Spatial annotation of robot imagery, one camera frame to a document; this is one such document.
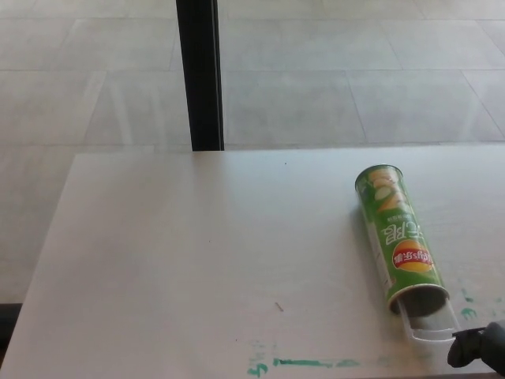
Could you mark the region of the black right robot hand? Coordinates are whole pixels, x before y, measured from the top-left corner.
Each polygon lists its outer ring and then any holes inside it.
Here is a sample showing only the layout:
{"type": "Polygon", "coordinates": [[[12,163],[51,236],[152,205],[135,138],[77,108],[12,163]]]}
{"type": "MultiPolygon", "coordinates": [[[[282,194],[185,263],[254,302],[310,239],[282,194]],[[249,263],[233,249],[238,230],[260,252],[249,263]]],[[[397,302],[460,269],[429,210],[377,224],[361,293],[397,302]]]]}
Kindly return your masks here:
{"type": "Polygon", "coordinates": [[[468,366],[476,359],[504,375],[504,321],[493,321],[483,328],[472,328],[452,334],[454,341],[447,363],[454,368],[468,366]]]}

